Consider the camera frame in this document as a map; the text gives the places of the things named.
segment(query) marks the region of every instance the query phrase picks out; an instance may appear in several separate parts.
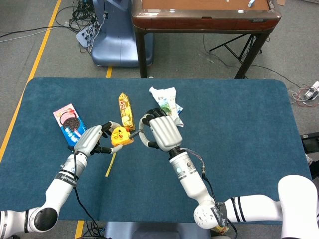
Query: blue machine base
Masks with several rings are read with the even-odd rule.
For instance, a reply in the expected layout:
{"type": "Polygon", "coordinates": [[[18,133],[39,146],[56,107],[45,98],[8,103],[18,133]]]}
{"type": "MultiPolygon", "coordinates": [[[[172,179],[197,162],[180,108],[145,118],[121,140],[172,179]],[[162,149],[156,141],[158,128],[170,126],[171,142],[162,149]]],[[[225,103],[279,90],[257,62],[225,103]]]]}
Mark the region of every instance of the blue machine base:
{"type": "Polygon", "coordinates": [[[210,239],[210,231],[195,223],[107,222],[106,238],[120,239],[210,239]]]}
{"type": "MultiPolygon", "coordinates": [[[[154,34],[145,35],[147,64],[153,62],[154,34]]],[[[100,66],[138,67],[139,58],[135,36],[120,38],[100,33],[91,52],[93,62],[100,66]]]]}

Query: blue table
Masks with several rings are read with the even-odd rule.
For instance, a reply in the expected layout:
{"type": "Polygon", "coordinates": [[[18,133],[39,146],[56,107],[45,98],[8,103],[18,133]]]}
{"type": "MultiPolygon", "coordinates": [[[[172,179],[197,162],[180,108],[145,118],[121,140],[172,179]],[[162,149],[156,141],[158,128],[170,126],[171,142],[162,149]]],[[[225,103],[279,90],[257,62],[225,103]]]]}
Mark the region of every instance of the blue table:
{"type": "MultiPolygon", "coordinates": [[[[137,124],[157,106],[151,86],[176,87],[176,101],[184,107],[182,146],[203,156],[219,201],[251,194],[278,200],[282,177],[311,178],[280,81],[36,78],[26,87],[0,164],[0,210],[24,211],[44,203],[45,190],[70,154],[55,110],[72,103],[86,127],[121,122],[118,96],[125,92],[137,124]]],[[[101,145],[111,146],[110,140],[101,145]]],[[[97,220],[192,223],[196,202],[186,196],[168,157],[136,138],[117,154],[106,178],[111,156],[93,155],[78,183],[82,203],[97,220]]],[[[60,219],[88,219],[73,192],[60,219]]]]}

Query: table leg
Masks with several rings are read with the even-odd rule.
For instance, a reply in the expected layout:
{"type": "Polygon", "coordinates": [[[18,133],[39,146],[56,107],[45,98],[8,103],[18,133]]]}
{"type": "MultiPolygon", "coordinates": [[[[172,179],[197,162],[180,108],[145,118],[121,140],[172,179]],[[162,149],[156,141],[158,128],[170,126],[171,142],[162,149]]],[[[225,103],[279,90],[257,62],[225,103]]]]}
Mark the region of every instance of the table leg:
{"type": "Polygon", "coordinates": [[[255,57],[257,56],[258,52],[264,45],[265,41],[267,40],[270,33],[266,34],[256,34],[256,40],[251,47],[250,51],[248,52],[248,55],[246,56],[243,64],[239,68],[235,79],[243,79],[246,75],[246,72],[248,71],[250,65],[253,63],[255,57]]]}
{"type": "Polygon", "coordinates": [[[148,77],[147,63],[146,63],[146,50],[145,50],[145,34],[142,32],[135,32],[136,47],[138,50],[139,66],[141,78],[148,77]]]}

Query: floor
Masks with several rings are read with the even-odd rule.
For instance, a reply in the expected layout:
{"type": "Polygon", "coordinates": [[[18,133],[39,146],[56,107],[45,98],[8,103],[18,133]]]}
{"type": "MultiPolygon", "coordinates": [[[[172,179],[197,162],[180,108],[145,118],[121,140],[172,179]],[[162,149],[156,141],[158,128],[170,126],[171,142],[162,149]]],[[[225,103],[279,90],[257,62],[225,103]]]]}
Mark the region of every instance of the floor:
{"type": "MultiPolygon", "coordinates": [[[[49,0],[2,0],[0,1],[0,35],[15,30],[48,26],[56,1],[49,0]]],[[[72,0],[62,1],[59,9],[72,5],[72,0]]],[[[281,8],[282,19],[270,41],[263,47],[263,54],[257,56],[254,64],[271,68],[295,83],[312,85],[319,80],[319,4],[303,0],[288,0],[281,8]]],[[[59,21],[70,18],[71,11],[63,11],[59,21]]],[[[0,38],[6,40],[23,36],[18,33],[0,38]]],[[[43,40],[44,33],[29,38],[0,42],[0,142],[10,124],[12,115],[23,92],[34,61],[43,40]]],[[[205,35],[205,45],[212,48],[233,35],[205,35]]],[[[202,34],[157,34],[155,36],[155,59],[149,67],[149,75],[156,78],[232,78],[239,66],[237,60],[224,48],[216,50],[218,58],[205,53],[202,34]]],[[[240,51],[245,39],[230,46],[240,51]]],[[[54,77],[105,77],[107,67],[98,67],[87,53],[79,52],[75,34],[63,28],[53,29],[39,61],[35,76],[54,77]]],[[[139,77],[138,68],[114,68],[112,77],[139,77]]],[[[283,81],[287,88],[289,81],[266,69],[251,67],[248,78],[273,78],[283,81]]],[[[300,134],[319,131],[317,108],[292,105],[300,134]]],[[[317,154],[311,155],[318,160],[317,154]]],[[[22,239],[74,238],[77,222],[59,222],[50,232],[36,235],[22,235],[22,239]]],[[[239,239],[280,238],[280,226],[239,225],[239,239]]]]}

